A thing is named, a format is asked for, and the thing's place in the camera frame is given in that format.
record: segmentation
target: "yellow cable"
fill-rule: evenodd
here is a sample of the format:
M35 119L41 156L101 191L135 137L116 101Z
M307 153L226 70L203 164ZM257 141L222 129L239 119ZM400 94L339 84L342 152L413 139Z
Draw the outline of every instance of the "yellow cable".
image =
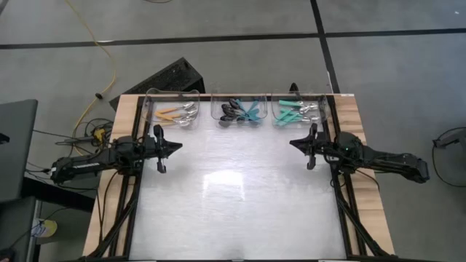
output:
M108 56L108 58L110 58L110 61L111 61L111 65L112 67L114 68L114 75L113 77L111 78L111 82L110 84L108 84L108 86L102 90L102 92L100 92L101 94L107 92L114 84L115 84L115 79L117 78L117 67L115 65L115 60L114 58L110 55L110 53L107 51L107 49L105 49L104 47L102 47L101 45L99 45L99 43L97 42L97 40L95 39L95 36L94 36L94 33L92 32L92 30L90 30L89 26L86 24L86 21L84 21L84 19L82 18L82 16L79 14L79 12L76 10L76 8L74 8L73 4L71 4L71 2L69 0L65 0L65 2L67 3L67 5L69 5L69 7L73 10L74 14L76 14L76 16L78 17L79 19L79 22L81 22L81 24L87 29L87 31L89 31L89 34L90 36L92 37L92 40L94 41L94 44L98 47L100 47ZM87 106L86 110L84 110L84 112L82 113L81 117L79 117L78 119L78 122L76 123L76 126L74 127L74 129L76 129L79 124L82 122L83 118L89 113L90 109L92 108L92 106L95 104L95 102L97 102L97 98L94 98L94 100ZM79 154L79 155L83 155L83 153L81 153L81 151L79 151L79 149L77 149L76 147L74 148L74 150Z

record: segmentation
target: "gray floor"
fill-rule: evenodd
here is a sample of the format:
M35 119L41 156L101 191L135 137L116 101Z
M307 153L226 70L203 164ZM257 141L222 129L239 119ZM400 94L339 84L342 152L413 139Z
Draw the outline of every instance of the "gray floor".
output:
M308 1L74 0L100 40L218 36L253 33L315 33ZM318 1L327 32L461 28L463 1ZM0 44L89 41L86 30L61 0L9 0L0 15ZM380 150L416 154L429 162L431 140L465 126L466 35L374 36L328 40L341 92L355 93L366 137ZM330 92L318 39L225 41L109 47L117 82L106 98L185 57L205 79L207 91ZM108 58L97 47L0 50L0 101L36 98L36 129L69 134L95 92L111 78ZM113 118L98 104L90 118ZM54 138L34 134L30 161L48 166L68 152ZM466 183L458 148L438 154L442 174ZM466 189L434 175L417 185L378 175L395 252L406 258L463 261ZM87 180L75 186L94 186ZM43 214L56 209L44 205ZM56 242L41 261L81 255L89 215L63 211Z

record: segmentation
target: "black box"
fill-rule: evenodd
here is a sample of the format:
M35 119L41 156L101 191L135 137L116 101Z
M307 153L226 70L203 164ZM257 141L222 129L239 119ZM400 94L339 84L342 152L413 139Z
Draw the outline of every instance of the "black box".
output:
M162 91L183 91L189 92L197 90L205 94L204 80L197 73L184 57L178 59L161 71L158 71L148 79L135 85L123 94L146 94L147 90L157 88ZM110 106L116 111L118 107L119 96L110 100Z

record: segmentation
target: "clear plastic bin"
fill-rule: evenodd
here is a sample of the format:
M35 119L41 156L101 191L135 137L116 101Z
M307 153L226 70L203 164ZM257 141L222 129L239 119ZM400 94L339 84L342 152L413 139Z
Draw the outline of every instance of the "clear plastic bin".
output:
M225 96L220 92L213 92L210 98L210 114L216 120L217 127L260 127L267 117L267 96L266 94Z
M151 88L144 98L142 117L151 124L160 124L163 128L191 130L198 125L199 113L200 94L197 90L173 92Z
M276 128L309 128L330 115L327 97L312 93L272 93L272 124Z

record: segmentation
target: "white tabletop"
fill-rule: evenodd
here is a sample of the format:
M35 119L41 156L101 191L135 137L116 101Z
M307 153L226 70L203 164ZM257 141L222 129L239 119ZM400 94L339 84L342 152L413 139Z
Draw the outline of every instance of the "white tabletop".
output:
M145 162L130 259L344 258L330 168L289 144L309 129L219 128L201 102L193 130L157 172Z

